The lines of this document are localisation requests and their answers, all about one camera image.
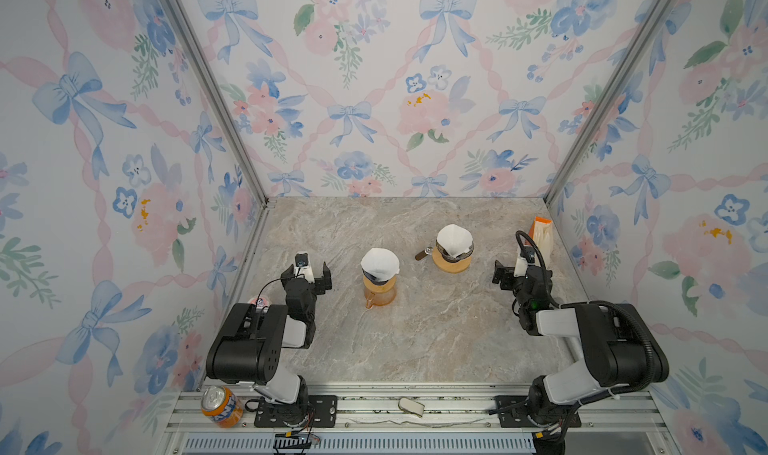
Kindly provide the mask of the white paper coffee filter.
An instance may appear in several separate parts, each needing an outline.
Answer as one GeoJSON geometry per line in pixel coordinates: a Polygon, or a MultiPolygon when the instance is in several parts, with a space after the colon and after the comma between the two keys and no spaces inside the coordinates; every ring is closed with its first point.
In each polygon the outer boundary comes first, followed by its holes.
{"type": "Polygon", "coordinates": [[[400,261],[390,250],[371,248],[360,262],[364,276],[374,285],[383,286],[400,271],[400,261]]]}

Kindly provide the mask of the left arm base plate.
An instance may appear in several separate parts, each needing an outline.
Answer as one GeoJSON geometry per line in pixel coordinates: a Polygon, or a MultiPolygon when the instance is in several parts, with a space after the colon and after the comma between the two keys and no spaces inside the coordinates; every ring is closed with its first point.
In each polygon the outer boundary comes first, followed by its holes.
{"type": "Polygon", "coordinates": [[[335,395],[300,396],[294,404],[269,403],[255,399],[253,409],[256,428],[299,429],[333,428],[338,413],[338,397],[335,395]]]}

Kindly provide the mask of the wooden ring lid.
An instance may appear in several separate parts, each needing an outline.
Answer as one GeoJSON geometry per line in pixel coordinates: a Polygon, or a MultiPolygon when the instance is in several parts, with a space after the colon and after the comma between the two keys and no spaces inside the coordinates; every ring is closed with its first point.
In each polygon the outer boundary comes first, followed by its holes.
{"type": "Polygon", "coordinates": [[[449,262],[443,258],[440,252],[433,252],[432,260],[440,270],[449,274],[459,274],[466,271],[470,267],[472,257],[469,256],[457,262],[449,262]]]}

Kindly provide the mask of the grey ribbed glass dripper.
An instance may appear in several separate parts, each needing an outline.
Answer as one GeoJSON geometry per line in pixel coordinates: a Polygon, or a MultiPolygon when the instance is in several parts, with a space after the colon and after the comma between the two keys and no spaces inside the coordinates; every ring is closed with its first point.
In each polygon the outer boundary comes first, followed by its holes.
{"type": "Polygon", "coordinates": [[[457,252],[453,254],[448,249],[440,245],[439,243],[436,244],[436,250],[439,256],[449,264],[456,264],[463,260],[466,260],[470,258],[474,252],[474,245],[471,244],[468,248],[466,248],[463,251],[457,252]]]}

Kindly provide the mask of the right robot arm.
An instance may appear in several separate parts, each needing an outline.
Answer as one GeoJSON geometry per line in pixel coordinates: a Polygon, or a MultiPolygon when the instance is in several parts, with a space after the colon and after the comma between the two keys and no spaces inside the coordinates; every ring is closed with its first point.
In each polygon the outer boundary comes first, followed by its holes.
{"type": "Polygon", "coordinates": [[[586,301],[556,305],[551,299],[551,271],[524,265],[494,264],[492,283],[514,296],[513,313],[522,330],[534,337],[578,343],[576,361],[534,379],[524,398],[499,396],[489,411],[503,423],[561,428],[576,419],[578,408],[666,381],[670,364],[639,312],[631,304],[586,301]]]}

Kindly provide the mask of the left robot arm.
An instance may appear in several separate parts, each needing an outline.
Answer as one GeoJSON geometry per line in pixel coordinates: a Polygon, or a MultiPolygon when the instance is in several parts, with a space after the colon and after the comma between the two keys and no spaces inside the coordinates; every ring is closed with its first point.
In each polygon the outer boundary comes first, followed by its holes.
{"type": "Polygon", "coordinates": [[[262,397],[268,421],[294,425],[310,416],[306,381],[280,362],[284,349],[307,349],[316,332],[317,298],[332,289],[327,265],[313,275],[307,255],[277,279],[285,291],[283,304],[263,308],[233,305],[209,349],[206,375],[227,384],[250,383],[262,397]]]}

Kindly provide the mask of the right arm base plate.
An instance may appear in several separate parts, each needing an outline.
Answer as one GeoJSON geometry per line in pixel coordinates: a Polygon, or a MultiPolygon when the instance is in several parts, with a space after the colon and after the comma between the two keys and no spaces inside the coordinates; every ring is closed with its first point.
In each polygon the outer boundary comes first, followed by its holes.
{"type": "Polygon", "coordinates": [[[497,416],[502,428],[557,428],[565,421],[568,406],[536,405],[527,396],[497,395],[495,406],[489,410],[497,416]]]}

